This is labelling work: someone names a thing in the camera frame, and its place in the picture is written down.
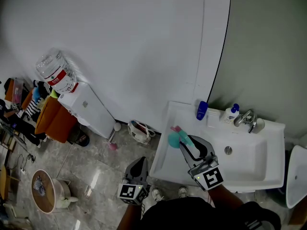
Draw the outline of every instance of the sink countertop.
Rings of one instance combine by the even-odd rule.
[[[189,135],[210,142],[224,172],[224,186],[231,191],[248,192],[277,188],[284,177],[284,124],[265,120],[265,128],[249,134],[247,125],[235,127],[220,122],[223,111],[208,108],[203,120],[196,119],[195,107],[169,102],[166,121],[150,170],[150,176],[179,184],[196,185],[188,174],[188,164],[180,149],[169,146],[171,126],[180,126]],[[231,146],[230,155],[224,153]]]

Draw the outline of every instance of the white sink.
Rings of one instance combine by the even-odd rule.
[[[293,208],[307,195],[307,149],[295,146],[291,152],[287,175],[286,203]]]
[[[258,134],[249,134],[248,126],[220,122],[223,111],[208,109],[203,120],[195,116],[195,107],[170,102],[165,127],[150,176],[180,184],[196,185],[188,175],[189,167],[180,149],[169,146],[171,126],[180,126],[189,135],[199,136],[213,146],[224,174],[224,186],[231,191],[248,192],[277,188],[284,177],[284,124],[265,120],[265,128]],[[232,153],[227,155],[225,148]]]

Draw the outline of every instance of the shoe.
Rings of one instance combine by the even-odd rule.
[[[159,188],[153,189],[153,198],[155,199],[157,203],[160,201],[165,201],[165,198]]]
[[[185,186],[182,186],[181,188],[179,188],[178,194],[179,194],[179,198],[188,197],[189,191]]]

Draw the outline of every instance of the pink object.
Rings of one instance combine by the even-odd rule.
[[[176,127],[175,127],[175,131],[176,131],[177,133],[179,133],[179,132],[181,131],[181,128],[180,128],[179,126],[176,126]]]
[[[115,151],[115,150],[117,150],[117,144],[116,144],[116,143],[109,143],[109,148],[110,148],[112,151]]]
[[[15,79],[13,86],[13,104],[21,104],[21,96],[23,94],[24,81],[22,79]]]
[[[171,126],[171,130],[179,133],[181,131],[181,128],[179,126],[176,126],[175,128],[173,126]]]
[[[171,126],[171,130],[177,132],[176,129],[173,126]]]

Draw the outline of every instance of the orange chair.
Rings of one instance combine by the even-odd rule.
[[[12,101],[14,80],[11,80],[5,99]],[[32,91],[22,103],[22,109],[26,110],[32,100]],[[77,119],[72,116],[57,99],[49,97],[41,111],[35,128],[35,134],[46,133],[49,137],[61,143],[65,143],[72,127]]]

